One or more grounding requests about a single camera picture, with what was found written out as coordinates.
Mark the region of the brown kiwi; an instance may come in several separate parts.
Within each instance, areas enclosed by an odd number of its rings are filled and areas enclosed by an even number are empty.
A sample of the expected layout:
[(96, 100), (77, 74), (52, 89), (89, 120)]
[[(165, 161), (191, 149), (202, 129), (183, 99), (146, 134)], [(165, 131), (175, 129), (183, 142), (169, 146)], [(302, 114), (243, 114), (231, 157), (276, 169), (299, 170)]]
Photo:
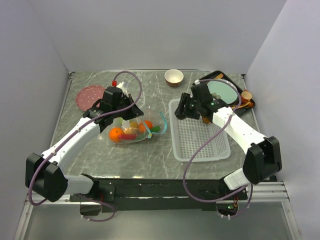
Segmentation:
[(205, 124), (211, 124), (211, 121), (207, 119), (206, 117), (202, 117), (202, 120)]

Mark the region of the orange tangerine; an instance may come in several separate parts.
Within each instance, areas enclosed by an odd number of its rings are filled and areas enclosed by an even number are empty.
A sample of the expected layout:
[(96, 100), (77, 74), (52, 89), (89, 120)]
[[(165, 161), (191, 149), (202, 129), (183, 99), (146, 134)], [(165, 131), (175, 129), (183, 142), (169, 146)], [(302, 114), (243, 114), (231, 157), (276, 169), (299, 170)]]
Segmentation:
[(121, 127), (113, 127), (108, 132), (109, 139), (114, 143), (119, 143), (122, 140), (120, 139), (120, 135), (123, 135), (124, 131)]
[(143, 120), (138, 124), (138, 130), (140, 133), (145, 133), (148, 130), (151, 130), (153, 128), (153, 124), (149, 120)]

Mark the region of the yellow orange mango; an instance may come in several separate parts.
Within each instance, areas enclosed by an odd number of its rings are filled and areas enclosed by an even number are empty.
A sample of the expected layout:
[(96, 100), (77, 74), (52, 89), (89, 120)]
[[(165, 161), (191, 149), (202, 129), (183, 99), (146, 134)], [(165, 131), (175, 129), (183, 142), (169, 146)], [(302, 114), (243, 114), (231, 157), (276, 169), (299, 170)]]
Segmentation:
[(136, 121), (129, 122), (128, 126), (123, 127), (123, 132), (127, 135), (136, 135), (139, 133), (139, 124)]

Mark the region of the red chili pepper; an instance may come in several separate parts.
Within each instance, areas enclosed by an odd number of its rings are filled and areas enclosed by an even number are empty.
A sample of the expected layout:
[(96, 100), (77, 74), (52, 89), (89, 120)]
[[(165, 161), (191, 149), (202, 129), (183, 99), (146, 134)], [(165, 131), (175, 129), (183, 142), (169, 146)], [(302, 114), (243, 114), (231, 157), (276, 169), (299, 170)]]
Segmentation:
[(125, 140), (125, 141), (133, 141), (137, 138), (136, 134), (119, 134), (118, 139), (119, 140)]

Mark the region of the clear zip top bag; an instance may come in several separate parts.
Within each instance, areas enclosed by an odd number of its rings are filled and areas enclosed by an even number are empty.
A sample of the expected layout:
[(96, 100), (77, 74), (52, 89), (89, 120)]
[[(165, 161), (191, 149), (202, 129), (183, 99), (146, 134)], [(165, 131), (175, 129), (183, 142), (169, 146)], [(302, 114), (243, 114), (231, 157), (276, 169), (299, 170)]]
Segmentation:
[(108, 140), (114, 145), (134, 144), (164, 134), (168, 122), (161, 111), (142, 109), (144, 115), (125, 120), (118, 117), (106, 128)]

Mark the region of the green chili pepper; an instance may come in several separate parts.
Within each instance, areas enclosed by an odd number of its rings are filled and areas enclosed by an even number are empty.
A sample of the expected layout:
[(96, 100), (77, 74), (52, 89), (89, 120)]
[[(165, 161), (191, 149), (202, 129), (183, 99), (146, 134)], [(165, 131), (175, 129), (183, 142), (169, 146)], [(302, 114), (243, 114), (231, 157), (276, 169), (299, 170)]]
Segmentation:
[(154, 126), (150, 129), (150, 133), (146, 131), (145, 133), (142, 133), (137, 136), (136, 140), (142, 140), (145, 138), (151, 138), (152, 134), (157, 134), (161, 130), (160, 126)]

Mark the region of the green wrinkled fruit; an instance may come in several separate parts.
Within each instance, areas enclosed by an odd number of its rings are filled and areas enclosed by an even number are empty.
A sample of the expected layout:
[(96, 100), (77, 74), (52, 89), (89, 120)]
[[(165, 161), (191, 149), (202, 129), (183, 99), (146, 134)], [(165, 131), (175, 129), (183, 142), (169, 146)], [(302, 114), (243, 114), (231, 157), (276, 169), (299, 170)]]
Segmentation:
[(115, 121), (115, 125), (116, 126), (118, 126), (120, 128), (123, 126), (123, 121), (124, 120), (121, 117), (116, 118), (114, 121)]

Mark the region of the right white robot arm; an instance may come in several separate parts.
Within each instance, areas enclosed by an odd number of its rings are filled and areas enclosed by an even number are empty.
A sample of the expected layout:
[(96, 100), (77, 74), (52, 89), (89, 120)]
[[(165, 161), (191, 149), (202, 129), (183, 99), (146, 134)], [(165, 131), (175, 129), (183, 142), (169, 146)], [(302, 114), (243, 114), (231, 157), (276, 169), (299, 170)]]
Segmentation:
[(192, 85), (191, 93), (182, 93), (174, 114), (179, 120), (205, 117), (225, 131), (245, 153), (243, 166), (221, 179), (223, 184), (218, 192), (222, 198), (230, 199), (240, 187), (256, 185), (282, 170), (279, 141), (250, 127), (225, 101), (213, 97), (203, 80)]

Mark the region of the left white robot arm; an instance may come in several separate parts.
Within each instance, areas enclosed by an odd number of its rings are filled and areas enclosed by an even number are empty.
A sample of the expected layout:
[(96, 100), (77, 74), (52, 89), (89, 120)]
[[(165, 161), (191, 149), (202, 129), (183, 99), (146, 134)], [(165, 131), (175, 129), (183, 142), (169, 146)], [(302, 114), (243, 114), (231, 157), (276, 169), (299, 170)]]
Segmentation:
[(65, 194), (81, 194), (88, 201), (95, 200), (100, 189), (90, 176), (65, 175), (63, 171), (87, 143), (110, 126), (114, 119), (131, 120), (143, 114), (124, 82), (107, 87), (103, 97), (83, 114), (75, 127), (59, 142), (41, 154), (32, 153), (28, 156), (25, 167), (28, 194), (35, 192), (50, 202), (56, 202)]

